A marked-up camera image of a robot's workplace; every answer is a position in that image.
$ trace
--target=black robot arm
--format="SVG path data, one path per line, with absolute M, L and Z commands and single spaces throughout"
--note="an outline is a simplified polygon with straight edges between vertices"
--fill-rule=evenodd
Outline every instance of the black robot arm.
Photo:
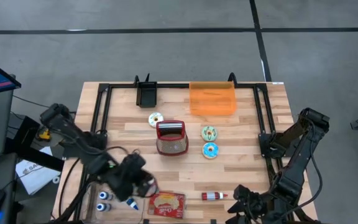
M 303 173 L 317 144 L 328 132 L 328 122 L 329 117 L 306 108 L 302 110 L 293 126 L 284 133 L 277 133 L 269 138 L 265 146 L 272 155 L 283 156 L 287 149 L 294 146 L 294 142 L 295 151 L 289 163 L 275 174 L 267 192 L 251 192 L 242 185 L 234 190 L 237 202 L 228 212 L 236 213 L 236 216 L 226 221 L 226 224 L 250 223 L 251 220 L 258 218 L 263 224 L 320 223 L 308 217 L 298 206 L 298 202 L 305 182 Z M 287 215 L 291 212 L 295 212 L 300 222 L 287 220 Z
M 82 131 L 74 124 L 66 106 L 53 104 L 41 114 L 40 120 L 51 132 L 64 138 L 65 156 L 78 157 L 84 164 L 89 173 L 87 184 L 92 181 L 106 183 L 120 201 L 132 195 L 149 197 L 158 191 L 153 175 L 142 169 L 146 161 L 139 153 L 128 153 L 122 147 L 112 147 L 121 148 L 127 153 L 122 162 L 118 163 L 106 151 L 107 131 L 98 134 Z M 62 216 L 57 218 L 57 222 L 68 220 L 85 192 L 86 186 Z

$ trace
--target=blue frosted donut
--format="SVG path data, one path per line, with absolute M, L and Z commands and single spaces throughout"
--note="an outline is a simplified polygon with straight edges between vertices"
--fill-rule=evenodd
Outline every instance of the blue frosted donut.
M 207 159 L 214 159 L 219 154 L 219 147 L 213 143 L 208 142 L 203 146 L 203 155 Z

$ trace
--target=bottle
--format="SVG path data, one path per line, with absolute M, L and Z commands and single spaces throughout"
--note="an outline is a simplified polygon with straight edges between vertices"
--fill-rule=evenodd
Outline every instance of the bottle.
M 111 205 L 109 203 L 99 203 L 97 206 L 96 206 L 96 209 L 99 211 L 99 212 L 108 212 L 110 211 L 111 209 Z
M 203 192 L 201 193 L 201 198 L 203 200 L 219 200 L 227 197 L 227 194 L 222 192 Z
M 109 194 L 107 192 L 100 192 L 99 193 L 99 198 L 101 200 L 111 200 L 112 199 L 112 194 Z
M 137 208 L 137 203 L 134 198 L 132 198 L 132 197 L 128 198 L 125 203 L 127 203 L 127 205 L 129 205 L 131 208 L 139 210 Z

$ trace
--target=butcher block tabletop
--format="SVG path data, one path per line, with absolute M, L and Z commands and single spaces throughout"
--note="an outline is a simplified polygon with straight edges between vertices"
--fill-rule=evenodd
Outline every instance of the butcher block tabletop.
M 293 124 L 291 109 L 283 83 L 266 83 L 268 97 L 273 113 L 276 130 L 284 131 Z M 76 125 L 84 131 L 91 127 L 99 82 L 85 82 L 75 118 Z M 139 211 L 127 207 L 116 207 L 103 215 L 94 214 L 103 223 L 142 223 L 148 219 L 150 223 L 224 223 L 234 216 L 228 214 L 236 201 L 233 190 L 242 184 L 252 191 L 265 192 L 269 189 L 269 179 L 265 161 L 260 155 L 258 134 L 260 134 L 254 94 L 251 88 L 236 88 L 237 110 L 230 116 L 195 116 L 190 113 L 188 88 L 159 88 L 157 105 L 154 108 L 136 106 L 136 88 L 113 88 L 109 107 L 107 131 L 108 147 L 122 146 L 128 151 L 138 149 L 146 160 L 144 169 L 153 173 L 161 191 L 185 194 L 184 219 L 175 219 L 149 215 L 149 200 L 135 198 Z M 267 113 L 263 94 L 259 93 L 264 114 L 265 126 L 268 127 Z M 105 94 L 102 97 L 98 118 L 99 129 L 102 120 Z M 162 156 L 156 148 L 156 130 L 148 123 L 153 112 L 162 113 L 164 120 L 175 119 L 185 122 L 189 139 L 188 152 L 181 156 Z M 215 143 L 219 146 L 219 155 L 215 159 L 207 159 L 201 149 L 205 144 L 201 130 L 205 126 L 214 126 L 218 131 Z M 110 152 L 118 161 L 125 156 L 121 151 Z M 58 188 L 54 217 L 58 217 L 58 204 L 62 185 L 75 159 L 68 159 L 62 171 Z M 70 204 L 78 192 L 82 164 L 79 162 L 69 176 L 62 198 L 62 210 Z M 201 193 L 213 191 L 223 192 L 229 196 L 223 200 L 202 201 Z M 311 198 L 307 176 L 300 203 Z M 304 207 L 311 218 L 317 219 L 314 204 Z

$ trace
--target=frosted donut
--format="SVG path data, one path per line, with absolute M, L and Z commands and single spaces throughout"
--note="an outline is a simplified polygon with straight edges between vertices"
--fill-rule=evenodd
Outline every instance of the frosted donut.
M 157 122 L 163 121 L 164 117 L 158 112 L 154 112 L 149 116 L 149 125 L 153 128 L 157 125 Z
M 219 147 L 213 143 L 208 142 L 203 146 L 203 155 L 207 159 L 214 159 L 219 154 Z
M 215 141 L 218 137 L 218 132 L 212 126 L 204 127 L 201 131 L 201 136 L 203 137 L 204 141 Z

